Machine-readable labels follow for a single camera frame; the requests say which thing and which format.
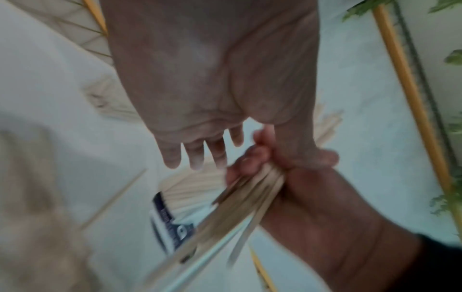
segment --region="hand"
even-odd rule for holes
[[[204,141],[226,166],[251,117],[275,125],[294,165],[336,164],[313,141],[319,20],[316,0],[101,0],[115,67],[168,167],[183,143],[192,168]]]
[[[228,168],[231,184],[274,157],[271,127]],[[334,169],[287,169],[286,186],[262,221],[280,244],[310,265],[333,291],[384,291],[420,250],[419,239],[371,208]]]

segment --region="dark sleeve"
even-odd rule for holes
[[[421,253],[388,291],[462,291],[462,250],[420,237]]]

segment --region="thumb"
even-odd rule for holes
[[[274,126],[276,134],[275,155],[278,160],[288,161],[290,165],[309,169],[333,167],[339,156],[332,150],[319,149],[313,139],[311,115],[298,117]]]

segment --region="human hand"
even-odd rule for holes
[[[272,127],[254,134],[256,145],[228,168],[226,181],[256,174],[273,160]],[[333,291],[384,291],[420,250],[419,239],[369,206],[334,169],[286,169],[286,184],[262,227],[310,265]]]
[[[192,168],[204,141],[227,164],[223,133],[236,146],[251,117],[275,125],[294,165],[336,164],[313,141],[319,20],[316,0],[101,0],[115,67],[154,134],[165,164]]]

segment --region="wrist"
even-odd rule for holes
[[[344,265],[349,271],[340,271],[328,281],[333,291],[385,291],[404,274],[422,248],[418,236],[387,220],[371,241],[374,244],[370,250],[356,252],[362,257],[349,256],[352,263]]]

